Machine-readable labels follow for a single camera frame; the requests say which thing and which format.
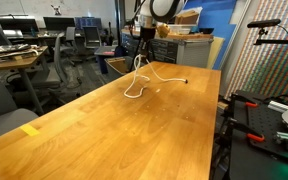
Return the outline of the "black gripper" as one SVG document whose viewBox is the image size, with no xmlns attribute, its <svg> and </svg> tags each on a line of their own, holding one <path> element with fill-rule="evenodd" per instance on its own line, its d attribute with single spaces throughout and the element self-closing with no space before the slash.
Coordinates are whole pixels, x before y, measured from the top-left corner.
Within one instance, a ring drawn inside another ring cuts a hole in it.
<svg viewBox="0 0 288 180">
<path fill-rule="evenodd" d="M 156 29 L 155 28 L 145 28 L 140 29 L 140 54 L 143 57 L 148 58 L 149 53 L 154 53 L 153 45 L 151 41 L 155 38 Z"/>
</svg>

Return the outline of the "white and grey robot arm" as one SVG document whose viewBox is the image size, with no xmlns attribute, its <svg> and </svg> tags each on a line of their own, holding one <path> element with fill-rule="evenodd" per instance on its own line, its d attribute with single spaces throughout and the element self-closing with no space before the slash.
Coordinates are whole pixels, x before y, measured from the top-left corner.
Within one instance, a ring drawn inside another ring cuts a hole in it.
<svg viewBox="0 0 288 180">
<path fill-rule="evenodd" d="M 140 55 L 149 55 L 149 42 L 158 34 L 165 38 L 170 33 L 167 22 L 185 6 L 187 0 L 142 0 L 140 8 Z"/>
</svg>

